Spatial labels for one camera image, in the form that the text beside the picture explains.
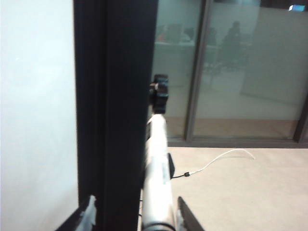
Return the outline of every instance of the glass door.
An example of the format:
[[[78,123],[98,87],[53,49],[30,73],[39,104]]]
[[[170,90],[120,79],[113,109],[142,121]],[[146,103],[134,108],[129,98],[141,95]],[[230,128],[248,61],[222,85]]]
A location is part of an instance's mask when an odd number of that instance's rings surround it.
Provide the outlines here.
[[[308,93],[307,5],[211,2],[195,138],[293,138]]]

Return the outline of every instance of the white wall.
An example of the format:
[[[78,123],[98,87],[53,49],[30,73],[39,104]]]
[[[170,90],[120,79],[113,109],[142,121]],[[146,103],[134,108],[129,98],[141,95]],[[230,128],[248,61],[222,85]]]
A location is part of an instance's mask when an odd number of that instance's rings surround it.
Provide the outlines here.
[[[1,230],[52,231],[77,208],[71,0],[1,0]]]

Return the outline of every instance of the black plastic piece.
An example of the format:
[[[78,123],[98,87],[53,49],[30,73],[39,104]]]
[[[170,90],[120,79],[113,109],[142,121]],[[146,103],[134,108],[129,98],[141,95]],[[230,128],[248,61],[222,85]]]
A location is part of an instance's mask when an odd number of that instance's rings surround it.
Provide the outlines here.
[[[154,114],[166,113],[168,97],[168,76],[155,75],[154,82],[150,84],[150,104]]]
[[[172,179],[174,177],[175,167],[170,153],[168,153],[168,160],[169,160],[170,179]]]
[[[178,197],[178,208],[183,218],[183,224],[181,225],[183,225],[187,231],[205,231],[182,197]]]

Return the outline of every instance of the gray floor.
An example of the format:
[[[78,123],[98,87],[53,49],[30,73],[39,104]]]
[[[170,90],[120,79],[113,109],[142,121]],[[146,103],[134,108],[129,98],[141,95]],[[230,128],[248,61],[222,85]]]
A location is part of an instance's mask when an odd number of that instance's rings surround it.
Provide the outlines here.
[[[169,148],[176,175],[229,149]],[[206,231],[307,231],[308,149],[247,149],[256,159],[222,158],[172,180]],[[242,152],[226,156],[246,156]]]

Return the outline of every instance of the black clamp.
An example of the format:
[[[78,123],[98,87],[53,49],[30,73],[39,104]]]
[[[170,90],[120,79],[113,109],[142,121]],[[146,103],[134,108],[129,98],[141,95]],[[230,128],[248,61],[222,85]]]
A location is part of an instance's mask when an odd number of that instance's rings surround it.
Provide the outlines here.
[[[150,84],[150,105],[154,114],[166,113],[168,97],[168,76],[155,75],[154,82]]]

